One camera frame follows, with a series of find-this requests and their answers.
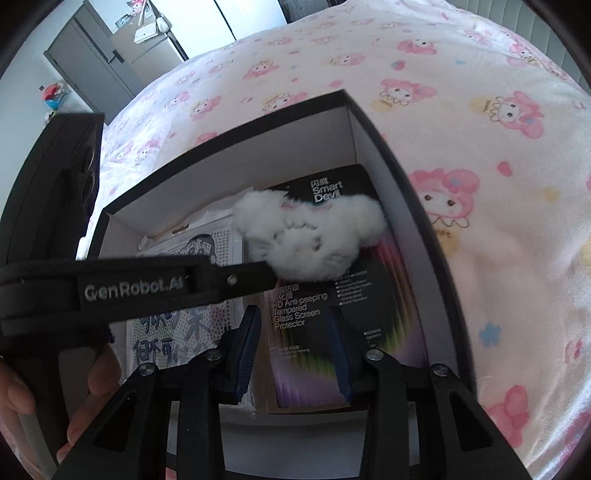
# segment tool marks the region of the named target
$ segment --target cartoon print bedding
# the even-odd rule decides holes
[[[346,89],[408,173],[472,342],[478,398],[537,479],[591,419],[591,98],[516,34],[443,0],[349,0],[196,57],[106,129],[96,220],[185,151]]]

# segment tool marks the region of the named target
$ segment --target white wall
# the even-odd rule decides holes
[[[131,9],[127,6],[126,0],[89,0],[90,4],[95,8],[96,12],[100,15],[103,21],[107,24],[107,27],[111,29],[113,33],[117,31],[115,22],[123,17],[125,14],[131,12]]]
[[[90,0],[90,3],[112,31],[116,31],[115,21],[130,11],[125,0]],[[43,52],[81,5],[82,0],[64,0],[31,33],[0,79],[0,210],[23,161],[43,130],[45,114],[50,111],[41,100],[39,87],[61,79]],[[60,111],[90,109],[77,94],[70,92]]]

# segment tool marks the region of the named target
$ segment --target white fluffy plush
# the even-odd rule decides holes
[[[245,195],[233,214],[252,259],[266,261],[279,278],[293,281],[341,277],[359,248],[375,245],[386,228],[379,203],[365,195],[315,206],[263,190]]]

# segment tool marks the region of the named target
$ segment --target finger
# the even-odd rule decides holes
[[[62,448],[60,448],[56,453],[57,463],[61,465],[61,463],[64,461],[64,458],[66,458],[66,455],[70,453],[70,450],[72,450],[72,445],[69,443],[66,443]]]
[[[101,397],[119,385],[121,367],[117,357],[107,345],[88,373],[88,389],[95,397]]]
[[[16,372],[0,361],[0,404],[17,413],[35,412],[35,398]]]
[[[80,408],[76,410],[76,413],[74,413],[70,420],[66,435],[68,442],[70,442],[71,445],[74,445],[78,441],[82,433],[88,428],[88,425],[90,425],[98,412],[101,411],[116,391],[117,388],[114,388],[100,397],[88,395],[87,399]]]

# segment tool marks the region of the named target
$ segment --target white pegboard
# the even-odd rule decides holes
[[[219,266],[242,262],[242,238],[232,230],[231,217],[188,228],[141,255],[209,255]],[[130,320],[127,327],[128,375],[140,364],[159,368],[183,365],[201,352],[214,348],[222,335],[236,328],[242,318],[242,299],[216,305]]]

